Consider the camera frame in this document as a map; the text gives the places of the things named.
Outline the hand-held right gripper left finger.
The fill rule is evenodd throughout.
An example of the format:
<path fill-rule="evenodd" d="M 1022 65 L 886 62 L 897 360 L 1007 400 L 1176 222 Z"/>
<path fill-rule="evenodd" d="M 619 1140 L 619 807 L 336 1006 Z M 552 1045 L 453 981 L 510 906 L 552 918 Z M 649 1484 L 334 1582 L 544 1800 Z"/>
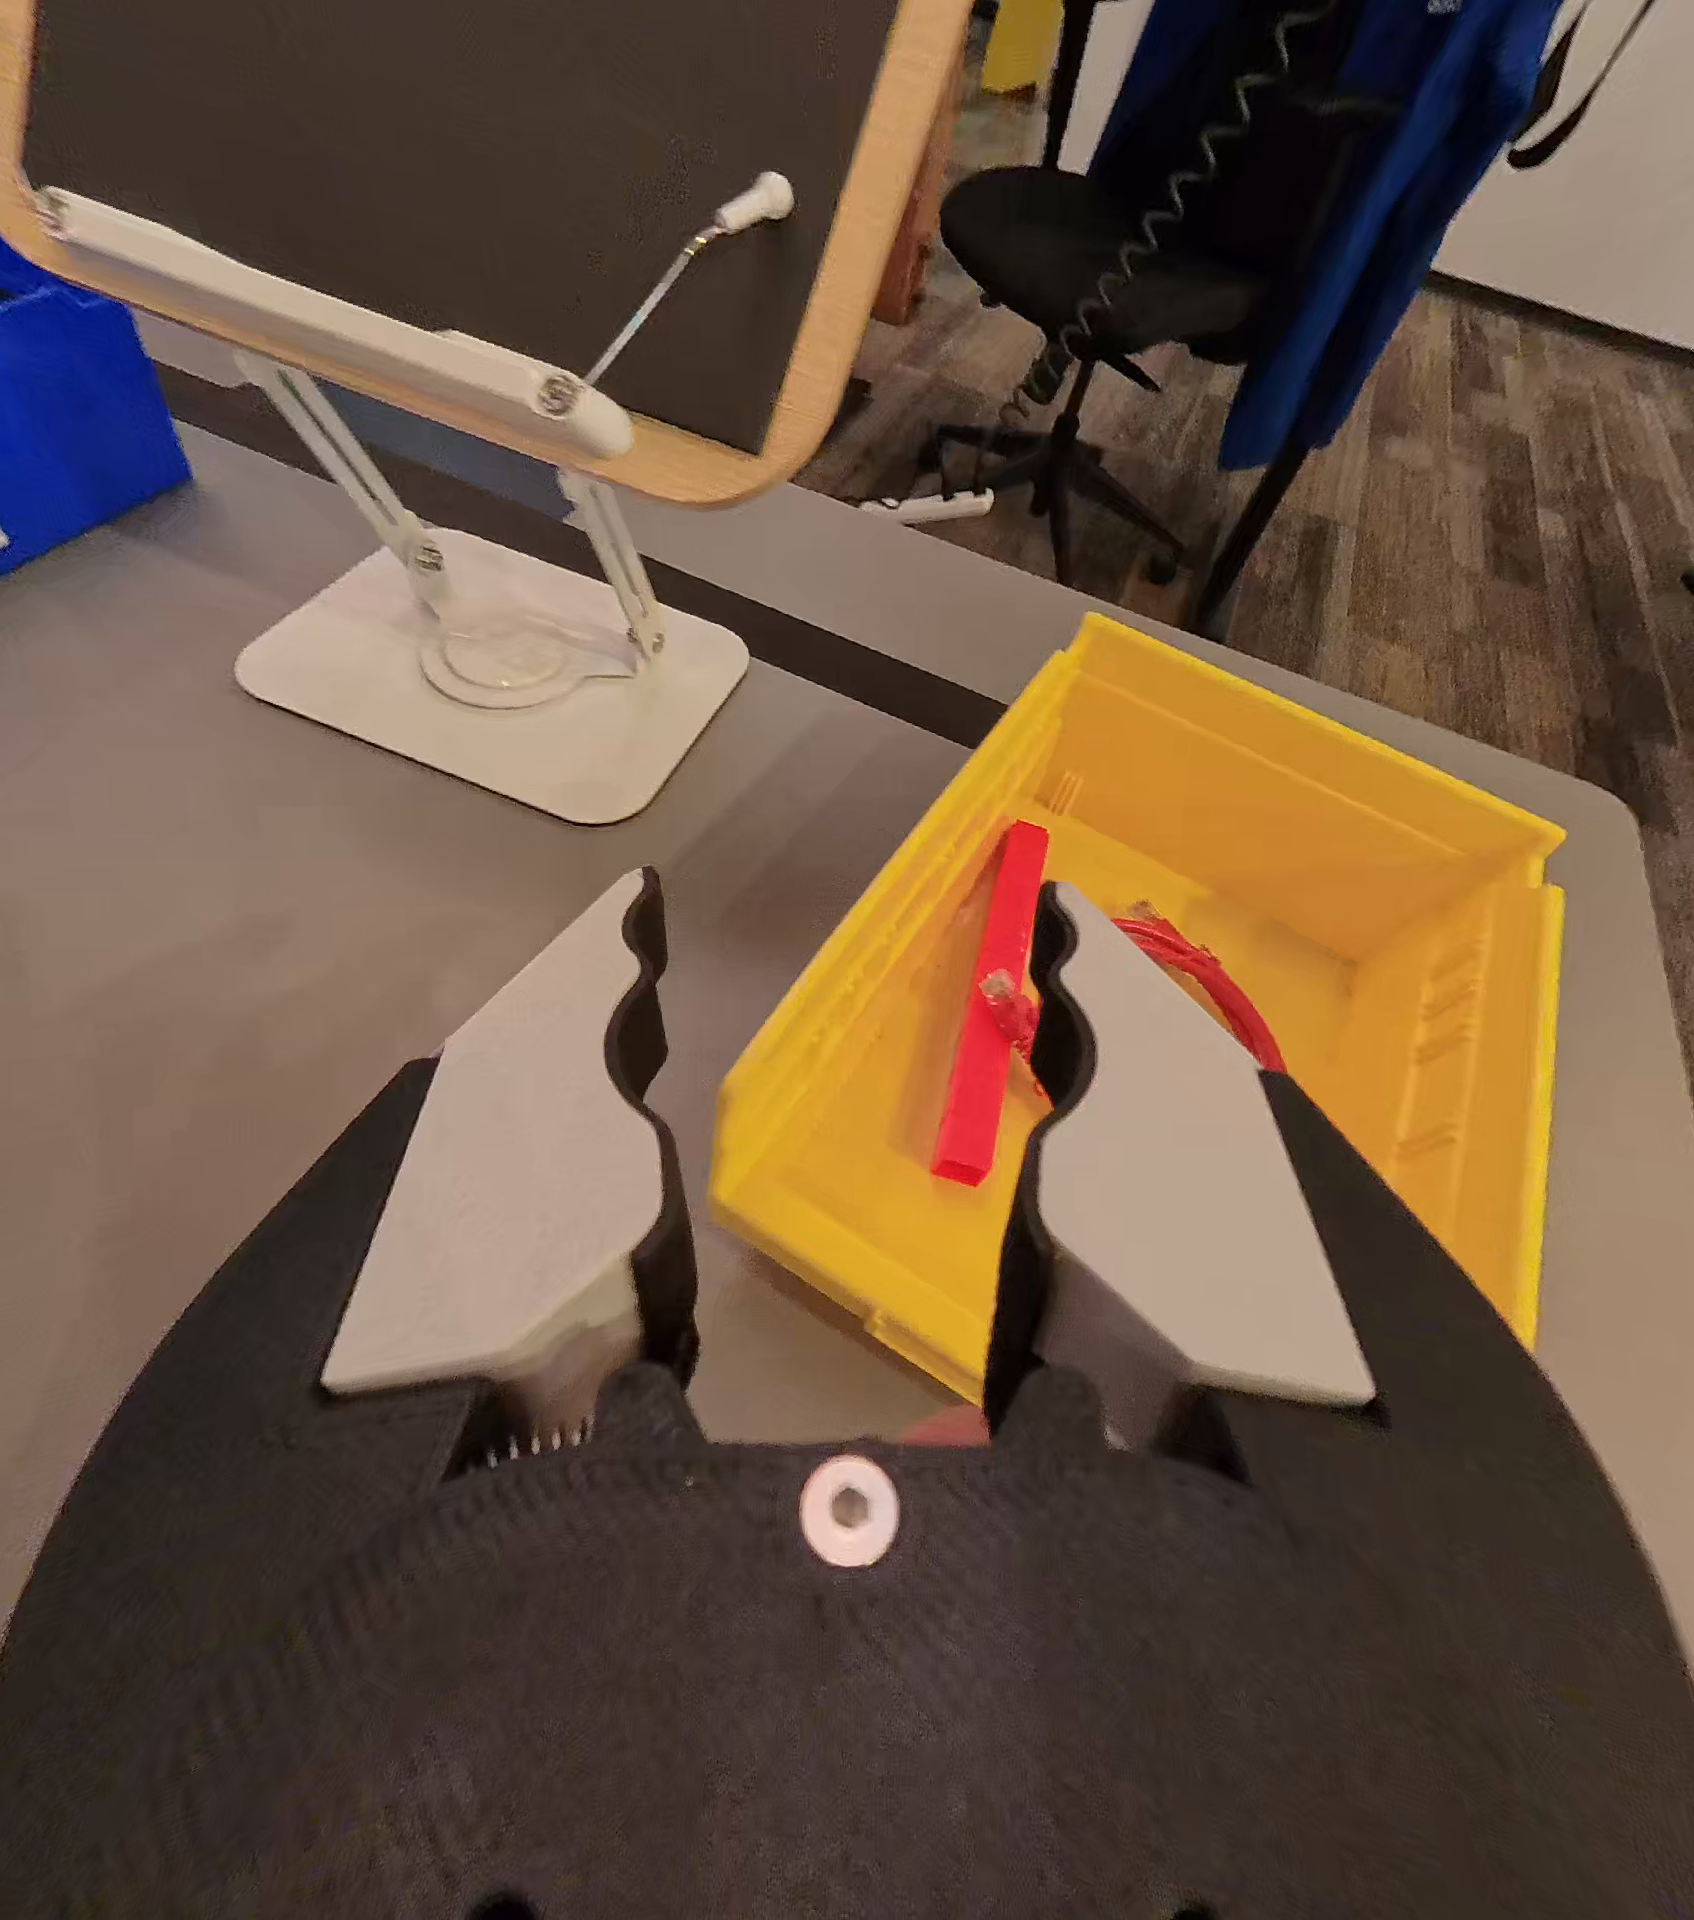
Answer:
<path fill-rule="evenodd" d="M 667 897 L 617 877 L 439 1056 L 323 1367 L 336 1395 L 486 1379 L 593 1399 L 693 1377 L 699 1271 L 673 1131 Z"/>

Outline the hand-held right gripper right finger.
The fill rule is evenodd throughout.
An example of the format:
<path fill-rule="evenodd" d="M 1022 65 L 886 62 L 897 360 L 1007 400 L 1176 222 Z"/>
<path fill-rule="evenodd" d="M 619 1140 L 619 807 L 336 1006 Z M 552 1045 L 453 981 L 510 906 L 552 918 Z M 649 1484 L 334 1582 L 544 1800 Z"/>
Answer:
<path fill-rule="evenodd" d="M 1286 1081 L 1074 883 L 1034 911 L 1031 1068 L 1049 1098 L 1000 1248 L 984 1419 L 1066 1369 L 1116 1443 L 1204 1389 L 1380 1401 L 1270 1094 Z"/>

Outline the red plastic bar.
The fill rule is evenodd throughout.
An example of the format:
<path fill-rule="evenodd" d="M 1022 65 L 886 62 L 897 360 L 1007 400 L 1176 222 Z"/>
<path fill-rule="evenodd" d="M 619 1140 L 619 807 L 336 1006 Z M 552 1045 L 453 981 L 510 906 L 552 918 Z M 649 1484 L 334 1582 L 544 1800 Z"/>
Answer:
<path fill-rule="evenodd" d="M 1031 1045 L 1039 1020 L 1027 976 L 1049 853 L 1049 827 L 1014 822 L 994 857 L 930 1158 L 938 1180 L 964 1188 L 979 1188 L 997 1164 L 1011 1070 Z"/>

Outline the yellow plastic bin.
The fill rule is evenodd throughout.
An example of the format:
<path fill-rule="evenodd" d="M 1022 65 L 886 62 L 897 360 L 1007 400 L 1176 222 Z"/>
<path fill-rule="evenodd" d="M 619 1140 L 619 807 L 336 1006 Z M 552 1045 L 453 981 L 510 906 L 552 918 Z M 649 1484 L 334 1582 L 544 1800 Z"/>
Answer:
<path fill-rule="evenodd" d="M 947 1387 L 982 1389 L 1019 1161 L 932 1172 L 1002 843 L 1209 952 L 1285 1068 L 1535 1348 L 1565 830 L 1170 644 L 1086 616 L 845 911 L 738 1064 L 710 1207 Z"/>

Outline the white board stand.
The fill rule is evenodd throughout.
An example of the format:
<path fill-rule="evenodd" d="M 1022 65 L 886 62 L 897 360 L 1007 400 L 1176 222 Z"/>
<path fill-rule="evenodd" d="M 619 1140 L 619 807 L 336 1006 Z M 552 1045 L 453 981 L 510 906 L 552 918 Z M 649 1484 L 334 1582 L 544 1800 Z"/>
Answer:
<path fill-rule="evenodd" d="M 258 325 L 348 372 L 428 400 L 483 402 L 549 427 L 561 451 L 611 460 L 630 451 L 634 432 L 601 375 L 702 252 L 786 219 L 796 197 L 784 174 L 765 169 L 721 204 L 584 374 L 334 297 L 112 204 L 61 188 L 37 191 L 37 204 L 72 252 L 179 283 L 221 328 Z M 599 579 L 428 526 L 305 364 L 248 345 L 235 358 L 378 540 L 374 556 L 240 651 L 240 690 L 569 823 L 645 811 L 753 656 L 731 628 L 665 608 L 617 489 L 587 469 L 554 472 Z"/>

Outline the black office chair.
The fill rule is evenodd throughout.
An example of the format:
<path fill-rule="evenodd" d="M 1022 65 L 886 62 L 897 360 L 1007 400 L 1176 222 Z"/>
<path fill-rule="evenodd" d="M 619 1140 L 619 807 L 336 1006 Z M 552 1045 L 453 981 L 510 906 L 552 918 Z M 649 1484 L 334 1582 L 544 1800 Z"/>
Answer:
<path fill-rule="evenodd" d="M 1233 179 L 1189 195 L 1186 224 L 1164 232 L 1105 309 L 1084 324 L 1084 342 L 1063 370 L 1064 404 L 1047 427 L 932 426 L 916 473 L 932 473 L 945 499 L 957 495 L 958 447 L 972 451 L 975 491 L 1027 489 L 1027 506 L 1049 524 L 1053 568 L 1074 584 L 1074 502 L 1121 518 L 1152 543 L 1146 574 L 1168 584 L 1191 562 L 1186 543 L 1119 481 L 1100 446 L 1082 437 L 1084 397 L 1098 372 L 1158 394 L 1142 356 L 1185 349 L 1217 367 L 1248 364 L 1273 333 L 1277 309 L 1297 282 L 1320 224 L 1299 169 L 1253 161 Z M 1063 344 L 1076 309 L 1098 295 L 1100 276 L 1137 236 L 1138 218 L 1086 175 L 1054 165 L 994 165 L 962 179 L 945 200 L 940 239 L 976 283 L 981 301 L 1041 328 L 1045 345 Z"/>

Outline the blue jacket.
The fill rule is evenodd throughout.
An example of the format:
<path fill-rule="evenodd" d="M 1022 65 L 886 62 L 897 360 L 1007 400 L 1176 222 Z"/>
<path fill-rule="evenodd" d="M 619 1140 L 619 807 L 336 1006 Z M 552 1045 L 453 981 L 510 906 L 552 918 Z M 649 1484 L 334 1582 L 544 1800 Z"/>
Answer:
<path fill-rule="evenodd" d="M 1285 163 L 1314 241 L 1245 361 L 1223 469 L 1331 444 L 1492 163 L 1532 108 L 1549 1 L 1151 4 L 1088 165 L 1138 229 L 1119 292 L 1191 195 Z"/>

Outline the wood-rimmed black board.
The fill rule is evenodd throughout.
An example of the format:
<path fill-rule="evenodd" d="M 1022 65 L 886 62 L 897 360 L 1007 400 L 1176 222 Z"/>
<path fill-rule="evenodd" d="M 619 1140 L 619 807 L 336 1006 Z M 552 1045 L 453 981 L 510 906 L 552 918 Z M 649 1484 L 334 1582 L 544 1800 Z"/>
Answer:
<path fill-rule="evenodd" d="M 0 236 L 615 485 L 791 479 L 966 4 L 0 4 Z"/>

